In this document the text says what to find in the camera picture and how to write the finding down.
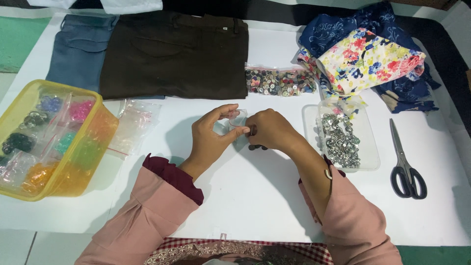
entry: right hand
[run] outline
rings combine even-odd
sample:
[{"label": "right hand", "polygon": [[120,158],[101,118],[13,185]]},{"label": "right hand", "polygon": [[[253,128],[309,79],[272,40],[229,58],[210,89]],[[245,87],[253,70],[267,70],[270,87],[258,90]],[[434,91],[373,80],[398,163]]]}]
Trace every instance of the right hand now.
[{"label": "right hand", "polygon": [[250,144],[261,144],[286,153],[293,141],[305,141],[283,115],[271,108],[248,117],[245,126],[252,128],[253,125],[256,126],[256,134],[251,136],[250,133],[246,133]]}]

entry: floral fabric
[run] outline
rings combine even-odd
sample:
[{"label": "floral fabric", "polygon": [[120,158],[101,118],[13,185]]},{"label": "floral fabric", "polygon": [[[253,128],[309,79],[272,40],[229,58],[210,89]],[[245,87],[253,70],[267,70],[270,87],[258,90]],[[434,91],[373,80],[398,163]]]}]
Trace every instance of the floral fabric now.
[{"label": "floral fabric", "polygon": [[[358,28],[367,29],[375,35],[391,40],[407,49],[421,51],[407,32],[395,23],[391,5],[383,1],[358,10],[349,17],[332,17],[321,14],[314,18],[299,38],[299,43],[303,47],[298,54],[298,61],[304,62],[309,69],[315,72],[316,58],[319,58]],[[422,66],[418,65],[418,68],[423,68],[423,71],[414,69],[403,77],[375,87],[383,99],[389,99],[385,103],[392,113],[404,110],[430,111],[438,109],[430,99],[429,87],[437,89],[441,85],[431,78],[426,63]],[[322,89],[322,92],[324,96],[330,96],[331,99],[348,100],[352,97],[348,94],[339,94],[339,91],[334,90]]]},{"label": "floral fabric", "polygon": [[353,30],[316,61],[334,91],[357,95],[362,89],[409,75],[420,76],[423,52],[404,48],[364,28]]}]

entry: hand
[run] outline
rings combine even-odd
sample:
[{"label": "hand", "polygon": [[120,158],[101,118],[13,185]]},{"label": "hand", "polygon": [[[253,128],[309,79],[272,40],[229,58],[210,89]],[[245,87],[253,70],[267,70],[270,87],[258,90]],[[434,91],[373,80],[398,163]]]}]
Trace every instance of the hand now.
[{"label": "hand", "polygon": [[257,112],[245,122],[249,128],[253,125],[256,132],[252,132],[253,136],[247,134],[250,144],[261,144],[287,153],[296,141],[306,141],[285,117],[270,108]]},{"label": "hand", "polygon": [[228,118],[229,113],[238,106],[239,104],[227,104],[215,108],[191,126],[193,148],[188,159],[179,168],[192,176],[193,182],[218,160],[229,144],[237,137],[250,132],[250,128],[245,126],[237,127],[226,135],[219,135],[213,131],[214,123]]}]

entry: blue patterned fabric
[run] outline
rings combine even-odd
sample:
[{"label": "blue patterned fabric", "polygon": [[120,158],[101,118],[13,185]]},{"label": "blue patterned fabric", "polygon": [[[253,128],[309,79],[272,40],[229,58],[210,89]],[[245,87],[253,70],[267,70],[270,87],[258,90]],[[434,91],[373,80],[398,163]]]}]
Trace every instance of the blue patterned fabric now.
[{"label": "blue patterned fabric", "polygon": [[[306,26],[299,38],[299,43],[306,47],[312,56],[319,58],[353,30],[365,28],[400,46],[421,51],[409,34],[394,21],[394,12],[388,2],[370,5],[358,10],[350,17],[331,17],[321,14]],[[424,64],[423,67],[424,71],[421,76],[411,71],[406,76],[375,86],[392,113],[404,110],[438,110],[431,100],[427,84],[432,89],[437,89],[441,85],[430,76],[428,65]]]}]

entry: red gingham fabric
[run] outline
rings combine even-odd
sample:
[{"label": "red gingham fabric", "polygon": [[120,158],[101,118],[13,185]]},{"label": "red gingham fabric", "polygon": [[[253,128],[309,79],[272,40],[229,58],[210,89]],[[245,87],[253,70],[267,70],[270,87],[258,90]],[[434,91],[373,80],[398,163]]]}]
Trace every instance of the red gingham fabric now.
[{"label": "red gingham fabric", "polygon": [[322,243],[293,243],[293,242],[267,242],[267,241],[240,241],[240,240],[217,240],[217,239],[189,239],[189,238],[171,238],[167,237],[164,239],[162,245],[153,252],[156,254],[160,250],[166,250],[169,248],[181,247],[188,244],[203,245],[213,243],[216,241],[231,241],[252,245],[263,245],[263,246],[282,246],[290,249],[298,254],[308,257],[320,265],[333,265],[332,258],[330,257],[327,246]]}]

